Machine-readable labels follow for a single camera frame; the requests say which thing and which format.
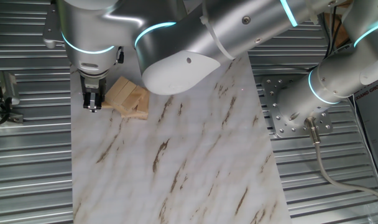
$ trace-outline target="metal bracket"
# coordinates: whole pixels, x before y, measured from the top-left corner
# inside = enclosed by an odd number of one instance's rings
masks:
[[[286,75],[266,77],[262,80],[262,86],[265,90],[265,98],[267,100],[267,107],[270,111],[270,117],[273,121],[275,135],[280,138],[309,136],[309,131],[305,123],[303,126],[294,126],[287,115],[283,116],[280,113],[279,105],[277,104],[279,91],[287,84],[297,79],[298,76],[291,77]],[[332,133],[333,125],[331,124],[327,110],[323,108],[318,109],[320,109],[320,112],[315,119],[316,128],[318,128],[320,134]]]
[[[57,43],[63,43],[62,33],[60,32],[59,15],[55,4],[49,6],[42,37],[45,45],[50,49],[55,48]]]
[[[23,124],[23,114],[9,113],[8,121]]]

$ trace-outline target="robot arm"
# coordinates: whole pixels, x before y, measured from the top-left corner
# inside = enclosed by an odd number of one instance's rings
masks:
[[[331,0],[207,0],[187,16],[182,0],[57,0],[48,16],[59,15],[62,38],[46,28],[44,39],[49,47],[65,43],[82,76],[84,107],[95,111],[119,47],[136,48],[150,91],[171,95],[329,6]]]
[[[85,107],[94,111],[100,109],[101,80],[116,63],[119,47],[136,49],[150,91],[172,95],[193,87],[222,63],[340,3],[203,0],[186,15],[182,0],[57,0],[57,14],[68,58],[82,76]],[[293,126],[303,126],[308,117],[378,79],[378,0],[355,0],[343,20],[356,41],[355,51],[327,58],[279,93],[279,110]],[[47,34],[44,39],[52,47],[55,38],[48,39]]]

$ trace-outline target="stacked wooden blocks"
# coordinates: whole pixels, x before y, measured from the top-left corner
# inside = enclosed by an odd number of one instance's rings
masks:
[[[148,90],[120,77],[105,96],[103,108],[108,105],[121,113],[122,118],[147,119],[149,114]]]

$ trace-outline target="white marble surface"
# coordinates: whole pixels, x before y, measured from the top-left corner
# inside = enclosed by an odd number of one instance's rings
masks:
[[[125,52],[108,82],[140,84]],[[247,54],[189,91],[151,95],[147,121],[84,110],[76,72],[71,89],[76,224],[291,223]]]

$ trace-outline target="silver slatted floor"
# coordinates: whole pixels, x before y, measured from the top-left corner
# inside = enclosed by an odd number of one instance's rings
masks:
[[[24,126],[0,128],[0,223],[73,219],[69,61],[42,43],[48,4],[0,1],[0,70],[16,74],[24,114]]]
[[[17,74],[25,125],[0,128],[0,223],[72,223],[70,74],[65,51],[42,43],[48,0],[0,0],[0,70]],[[306,22],[249,52],[259,75],[305,74],[324,56],[320,27]],[[261,102],[262,86],[258,85]],[[267,108],[264,108],[270,123]],[[353,112],[330,110],[334,134],[323,157],[338,180],[377,187]],[[270,135],[294,224],[369,223],[376,198],[336,189],[320,177],[308,138]]]

